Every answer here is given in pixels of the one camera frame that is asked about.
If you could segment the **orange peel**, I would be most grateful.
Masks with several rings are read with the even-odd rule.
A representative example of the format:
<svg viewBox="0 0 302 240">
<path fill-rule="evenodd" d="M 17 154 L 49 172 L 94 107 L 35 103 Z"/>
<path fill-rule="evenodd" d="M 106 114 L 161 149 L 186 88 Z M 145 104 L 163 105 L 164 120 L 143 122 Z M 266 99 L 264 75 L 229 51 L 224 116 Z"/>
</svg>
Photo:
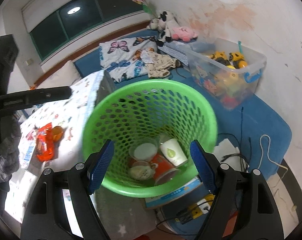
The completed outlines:
<svg viewBox="0 0 302 240">
<path fill-rule="evenodd" d="M 63 136 L 63 128 L 61 126 L 55 126 L 52 128 L 52 138 L 54 142 L 58 142 Z"/>
</svg>

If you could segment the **white cartoon print blanket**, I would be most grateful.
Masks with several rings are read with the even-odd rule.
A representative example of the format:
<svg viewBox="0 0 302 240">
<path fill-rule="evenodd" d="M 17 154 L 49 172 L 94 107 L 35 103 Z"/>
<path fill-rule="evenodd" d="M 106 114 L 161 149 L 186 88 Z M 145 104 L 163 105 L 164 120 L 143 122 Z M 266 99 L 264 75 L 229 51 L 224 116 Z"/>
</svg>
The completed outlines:
<svg viewBox="0 0 302 240">
<path fill-rule="evenodd" d="M 10 182 L 5 210 L 20 222 L 21 239 L 109 238 L 88 192 L 94 155 L 83 156 L 84 127 L 109 83 L 105 71 L 92 73 L 71 86 L 68 99 L 44 104 L 21 125 L 21 141 L 36 141 L 50 122 L 64 131 L 52 160 L 39 161 L 35 151 L 29 168 L 20 167 Z"/>
</svg>

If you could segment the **white paper cup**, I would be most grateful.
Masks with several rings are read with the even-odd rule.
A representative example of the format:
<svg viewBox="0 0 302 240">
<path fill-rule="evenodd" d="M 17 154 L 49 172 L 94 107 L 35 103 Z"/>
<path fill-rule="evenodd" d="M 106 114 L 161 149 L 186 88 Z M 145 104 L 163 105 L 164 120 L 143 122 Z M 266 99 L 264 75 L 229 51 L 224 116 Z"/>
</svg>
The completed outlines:
<svg viewBox="0 0 302 240">
<path fill-rule="evenodd" d="M 187 163 L 188 158 L 182 150 L 178 141 L 174 138 L 166 140 L 160 144 L 160 150 L 165 158 L 175 167 L 180 167 Z"/>
</svg>

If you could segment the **blue white milk carton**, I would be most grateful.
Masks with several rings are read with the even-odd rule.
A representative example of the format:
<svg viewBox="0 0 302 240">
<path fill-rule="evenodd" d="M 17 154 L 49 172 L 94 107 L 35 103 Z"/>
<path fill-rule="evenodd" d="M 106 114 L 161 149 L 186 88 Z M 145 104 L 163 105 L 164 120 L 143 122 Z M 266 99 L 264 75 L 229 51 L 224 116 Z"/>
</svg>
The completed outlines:
<svg viewBox="0 0 302 240">
<path fill-rule="evenodd" d="M 19 160 L 20 167 L 27 170 L 31 164 L 31 160 L 36 151 L 35 140 L 23 140 L 19 144 Z"/>
</svg>

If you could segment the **dark window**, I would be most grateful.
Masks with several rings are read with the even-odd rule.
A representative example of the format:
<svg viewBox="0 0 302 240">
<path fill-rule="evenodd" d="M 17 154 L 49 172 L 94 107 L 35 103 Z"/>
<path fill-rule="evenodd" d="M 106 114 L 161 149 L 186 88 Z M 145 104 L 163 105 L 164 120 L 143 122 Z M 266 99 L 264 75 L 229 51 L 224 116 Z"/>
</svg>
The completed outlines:
<svg viewBox="0 0 302 240">
<path fill-rule="evenodd" d="M 131 0 L 71 0 L 44 16 L 28 33 L 44 60 L 84 32 L 140 10 Z"/>
</svg>

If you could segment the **black white cow plush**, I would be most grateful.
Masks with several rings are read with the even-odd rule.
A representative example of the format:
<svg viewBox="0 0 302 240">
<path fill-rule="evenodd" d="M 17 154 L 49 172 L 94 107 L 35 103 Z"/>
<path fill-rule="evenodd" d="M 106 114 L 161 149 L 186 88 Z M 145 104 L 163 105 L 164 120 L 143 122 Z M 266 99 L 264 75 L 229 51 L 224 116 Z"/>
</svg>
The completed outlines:
<svg viewBox="0 0 302 240">
<path fill-rule="evenodd" d="M 175 34 L 174 28 L 180 25 L 176 21 L 174 15 L 170 11 L 163 11 L 158 18 L 152 19 L 147 25 L 149 30 L 157 30 L 159 36 L 156 40 L 158 46 L 163 46 L 165 42 L 171 42 L 178 35 Z"/>
</svg>

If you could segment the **clear round lidded container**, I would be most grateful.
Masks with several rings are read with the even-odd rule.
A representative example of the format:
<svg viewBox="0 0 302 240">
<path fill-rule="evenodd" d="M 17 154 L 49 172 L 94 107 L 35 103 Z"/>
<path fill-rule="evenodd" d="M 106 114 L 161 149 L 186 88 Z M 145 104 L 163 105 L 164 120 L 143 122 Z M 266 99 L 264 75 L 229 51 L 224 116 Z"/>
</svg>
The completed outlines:
<svg viewBox="0 0 302 240">
<path fill-rule="evenodd" d="M 151 160 L 158 152 L 158 143 L 153 138 L 135 140 L 129 149 L 130 164 L 128 174 L 132 179 L 146 181 L 152 179 L 155 171 Z"/>
</svg>

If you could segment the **orange snack wrapper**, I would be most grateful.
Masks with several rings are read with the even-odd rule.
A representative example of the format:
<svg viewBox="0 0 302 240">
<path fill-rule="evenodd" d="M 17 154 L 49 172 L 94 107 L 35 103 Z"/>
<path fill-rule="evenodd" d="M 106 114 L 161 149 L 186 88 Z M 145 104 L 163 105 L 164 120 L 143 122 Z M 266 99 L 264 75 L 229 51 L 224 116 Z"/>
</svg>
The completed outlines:
<svg viewBox="0 0 302 240">
<path fill-rule="evenodd" d="M 37 131 L 36 156 L 41 162 L 52 160 L 54 157 L 54 142 L 51 122 L 39 128 Z"/>
</svg>

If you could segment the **beige patterned clothes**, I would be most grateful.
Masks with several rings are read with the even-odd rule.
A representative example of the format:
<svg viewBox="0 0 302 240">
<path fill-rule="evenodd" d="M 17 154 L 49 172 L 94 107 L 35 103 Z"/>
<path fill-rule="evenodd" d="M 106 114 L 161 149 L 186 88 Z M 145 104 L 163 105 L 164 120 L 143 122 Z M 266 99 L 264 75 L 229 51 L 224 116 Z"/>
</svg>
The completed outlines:
<svg viewBox="0 0 302 240">
<path fill-rule="evenodd" d="M 140 58 L 147 68 L 148 77 L 150 79 L 169 77 L 171 69 L 181 66 L 181 62 L 178 59 L 150 50 L 143 50 Z"/>
</svg>

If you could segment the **pink plush toy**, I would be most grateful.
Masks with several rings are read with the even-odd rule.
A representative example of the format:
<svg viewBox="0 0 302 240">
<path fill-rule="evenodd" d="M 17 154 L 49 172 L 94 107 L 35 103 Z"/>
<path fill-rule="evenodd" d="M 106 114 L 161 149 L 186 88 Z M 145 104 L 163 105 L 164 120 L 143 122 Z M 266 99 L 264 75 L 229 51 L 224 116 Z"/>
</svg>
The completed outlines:
<svg viewBox="0 0 302 240">
<path fill-rule="evenodd" d="M 172 30 L 171 38 L 174 40 L 190 42 L 198 37 L 197 33 L 189 27 L 175 27 Z"/>
</svg>

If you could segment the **beige pillow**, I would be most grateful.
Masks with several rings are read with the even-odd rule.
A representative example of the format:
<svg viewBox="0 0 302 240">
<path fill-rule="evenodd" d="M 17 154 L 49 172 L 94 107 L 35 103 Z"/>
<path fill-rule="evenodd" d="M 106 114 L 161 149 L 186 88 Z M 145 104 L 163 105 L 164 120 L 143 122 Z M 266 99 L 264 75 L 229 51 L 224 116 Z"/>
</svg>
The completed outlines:
<svg viewBox="0 0 302 240">
<path fill-rule="evenodd" d="M 80 76 L 80 73 L 78 72 L 74 63 L 69 60 L 59 70 L 39 84 L 37 88 L 71 86 L 81 79 L 82 77 Z"/>
</svg>

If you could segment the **clear plastic toy bin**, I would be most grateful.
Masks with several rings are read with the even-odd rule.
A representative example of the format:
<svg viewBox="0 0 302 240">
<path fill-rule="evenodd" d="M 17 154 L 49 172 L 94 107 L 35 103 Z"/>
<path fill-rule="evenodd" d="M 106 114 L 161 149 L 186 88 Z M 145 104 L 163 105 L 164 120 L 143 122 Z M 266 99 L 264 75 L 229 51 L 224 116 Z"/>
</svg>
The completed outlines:
<svg viewBox="0 0 302 240">
<path fill-rule="evenodd" d="M 267 63 L 262 53 L 222 38 L 197 40 L 181 49 L 195 83 L 230 111 L 255 93 Z"/>
</svg>

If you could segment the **butterfly print pillow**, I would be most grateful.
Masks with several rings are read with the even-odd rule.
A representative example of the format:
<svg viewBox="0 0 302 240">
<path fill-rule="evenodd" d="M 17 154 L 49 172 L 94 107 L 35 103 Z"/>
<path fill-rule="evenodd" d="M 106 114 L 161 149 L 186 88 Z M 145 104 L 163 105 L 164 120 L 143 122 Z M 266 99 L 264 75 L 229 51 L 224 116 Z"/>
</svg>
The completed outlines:
<svg viewBox="0 0 302 240">
<path fill-rule="evenodd" d="M 101 68 L 106 70 L 115 83 L 148 74 L 140 55 L 144 50 L 157 51 L 154 36 L 121 38 L 99 45 Z"/>
</svg>

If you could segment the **blue floor mat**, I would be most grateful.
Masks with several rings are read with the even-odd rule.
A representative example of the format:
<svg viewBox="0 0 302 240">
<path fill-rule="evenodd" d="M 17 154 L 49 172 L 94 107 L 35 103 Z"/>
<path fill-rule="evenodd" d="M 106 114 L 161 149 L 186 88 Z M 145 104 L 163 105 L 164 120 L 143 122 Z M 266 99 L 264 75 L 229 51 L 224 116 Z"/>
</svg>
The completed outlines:
<svg viewBox="0 0 302 240">
<path fill-rule="evenodd" d="M 228 138 L 234 145 L 241 144 L 242 154 L 249 161 L 249 169 L 259 167 L 266 179 L 274 174 L 284 177 L 289 172 L 276 165 L 286 166 L 292 132 L 288 124 L 265 102 L 253 95 L 235 109 L 228 111 L 191 77 L 173 76 L 171 80 L 184 83 L 205 97 L 212 106 L 217 123 L 217 142 Z"/>
</svg>

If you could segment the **green plastic mesh basket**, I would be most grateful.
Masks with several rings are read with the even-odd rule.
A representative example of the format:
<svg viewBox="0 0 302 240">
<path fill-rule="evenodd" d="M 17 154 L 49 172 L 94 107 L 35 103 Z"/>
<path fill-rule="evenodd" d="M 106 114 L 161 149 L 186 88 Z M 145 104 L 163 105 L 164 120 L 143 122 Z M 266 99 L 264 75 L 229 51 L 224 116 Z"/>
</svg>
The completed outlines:
<svg viewBox="0 0 302 240">
<path fill-rule="evenodd" d="M 173 179 L 156 186 L 129 176 L 130 147 L 140 139 L 167 134 L 178 140 L 186 154 L 194 140 L 211 152 L 217 133 L 215 113 L 197 90 L 172 80 L 139 81 L 115 90 L 95 107 L 83 130 L 83 156 L 89 157 L 106 140 L 112 140 L 115 152 L 103 187 L 127 197 L 157 197 L 178 189 L 198 174 L 192 159 Z"/>
</svg>

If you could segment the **blue white patterned cloth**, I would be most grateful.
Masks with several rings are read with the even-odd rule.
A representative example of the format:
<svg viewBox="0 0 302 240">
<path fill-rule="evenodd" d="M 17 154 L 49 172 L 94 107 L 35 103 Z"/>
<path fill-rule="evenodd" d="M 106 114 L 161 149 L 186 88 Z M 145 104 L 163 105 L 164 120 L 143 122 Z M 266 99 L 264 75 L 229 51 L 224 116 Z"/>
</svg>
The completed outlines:
<svg viewBox="0 0 302 240">
<path fill-rule="evenodd" d="M 189 63 L 197 63 L 198 60 L 192 54 L 186 54 L 186 50 L 191 50 L 192 46 L 187 43 L 178 41 L 172 41 L 165 43 L 159 50 L 162 53 L 168 54 L 169 56 L 178 59 L 183 65 L 188 66 Z"/>
</svg>

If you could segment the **red paper cup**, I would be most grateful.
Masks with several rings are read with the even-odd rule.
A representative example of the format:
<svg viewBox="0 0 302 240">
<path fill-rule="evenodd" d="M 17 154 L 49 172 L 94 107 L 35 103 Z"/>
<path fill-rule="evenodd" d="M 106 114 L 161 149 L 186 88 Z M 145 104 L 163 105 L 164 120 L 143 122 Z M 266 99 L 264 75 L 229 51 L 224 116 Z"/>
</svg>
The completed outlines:
<svg viewBox="0 0 302 240">
<path fill-rule="evenodd" d="M 150 166 L 154 171 L 154 185 L 162 185 L 173 179 L 180 170 L 175 168 L 163 155 L 157 153 L 150 161 Z"/>
</svg>

